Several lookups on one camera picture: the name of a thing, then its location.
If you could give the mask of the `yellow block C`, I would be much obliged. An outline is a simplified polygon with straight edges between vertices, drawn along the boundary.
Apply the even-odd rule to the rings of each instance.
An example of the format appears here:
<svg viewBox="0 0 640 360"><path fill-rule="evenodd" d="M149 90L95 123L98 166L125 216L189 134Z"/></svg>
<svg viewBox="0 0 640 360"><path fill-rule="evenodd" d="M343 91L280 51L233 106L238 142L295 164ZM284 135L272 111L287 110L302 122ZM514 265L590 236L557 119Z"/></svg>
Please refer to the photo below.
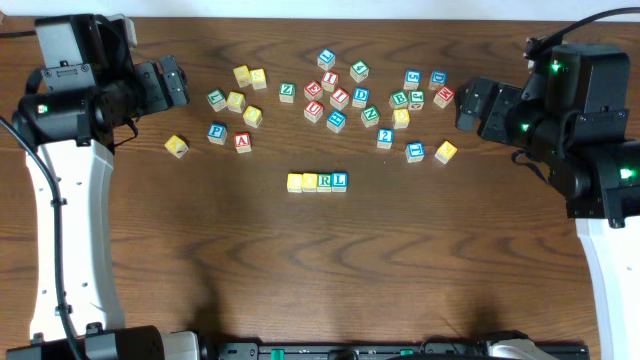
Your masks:
<svg viewBox="0 0 640 360"><path fill-rule="evenodd" d="M300 173L289 173L287 175L287 191L290 193L302 192L303 175Z"/></svg>

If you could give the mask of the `green block R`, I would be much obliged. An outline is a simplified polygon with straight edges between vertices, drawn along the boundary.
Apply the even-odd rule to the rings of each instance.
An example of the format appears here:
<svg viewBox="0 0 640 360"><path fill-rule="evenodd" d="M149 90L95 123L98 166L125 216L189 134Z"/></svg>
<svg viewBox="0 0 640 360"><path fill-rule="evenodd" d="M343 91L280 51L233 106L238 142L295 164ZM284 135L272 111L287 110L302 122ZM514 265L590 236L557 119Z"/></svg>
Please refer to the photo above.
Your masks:
<svg viewBox="0 0 640 360"><path fill-rule="evenodd" d="M318 174L317 175L317 192L331 192L332 191L332 175L331 174Z"/></svg>

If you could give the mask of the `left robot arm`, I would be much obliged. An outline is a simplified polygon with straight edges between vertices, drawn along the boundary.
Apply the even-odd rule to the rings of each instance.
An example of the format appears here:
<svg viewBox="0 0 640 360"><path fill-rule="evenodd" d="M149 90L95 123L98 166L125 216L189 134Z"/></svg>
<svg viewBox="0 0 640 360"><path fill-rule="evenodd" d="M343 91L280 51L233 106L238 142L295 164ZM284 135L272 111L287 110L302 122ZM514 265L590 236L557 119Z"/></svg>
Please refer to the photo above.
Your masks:
<svg viewBox="0 0 640 360"><path fill-rule="evenodd" d="M185 106L173 56L135 63L133 22L76 14L36 20L44 64L3 126L26 153L38 281L27 346L10 359L207 359L194 331L127 327L112 271L109 193L118 127Z"/></svg>

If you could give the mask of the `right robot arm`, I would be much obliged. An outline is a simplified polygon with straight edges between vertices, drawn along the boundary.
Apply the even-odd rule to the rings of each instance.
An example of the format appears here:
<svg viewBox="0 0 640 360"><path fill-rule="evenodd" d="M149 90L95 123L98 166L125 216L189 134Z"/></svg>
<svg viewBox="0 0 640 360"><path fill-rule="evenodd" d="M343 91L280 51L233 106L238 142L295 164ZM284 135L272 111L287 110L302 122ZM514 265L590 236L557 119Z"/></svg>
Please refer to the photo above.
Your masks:
<svg viewBox="0 0 640 360"><path fill-rule="evenodd" d="M455 95L456 126L516 148L565 199L590 270L604 359L639 356L639 143L625 137L628 55L560 44L523 87L476 77Z"/></svg>

